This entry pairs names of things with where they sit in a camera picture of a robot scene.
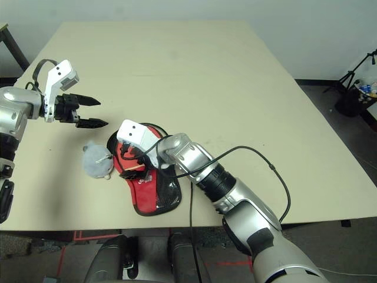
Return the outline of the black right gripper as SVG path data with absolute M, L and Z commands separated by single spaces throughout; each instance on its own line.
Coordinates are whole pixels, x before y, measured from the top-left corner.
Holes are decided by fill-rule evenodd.
M 148 170 L 154 169 L 150 158 L 147 155 L 143 155 L 143 152 L 136 147 L 132 147 L 128 153 L 129 158 L 131 158 L 130 164 L 128 165 L 129 170 L 123 170 L 119 177 L 125 180 L 144 179 Z

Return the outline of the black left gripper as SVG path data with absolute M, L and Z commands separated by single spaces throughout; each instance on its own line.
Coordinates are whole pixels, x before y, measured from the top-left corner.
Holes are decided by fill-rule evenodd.
M 54 118 L 61 123 L 74 123 L 79 129 L 97 129 L 108 125 L 101 119 L 81 119 L 77 114 L 80 106 L 99 106 L 101 103 L 93 97 L 79 94 L 63 94 L 55 99 Z

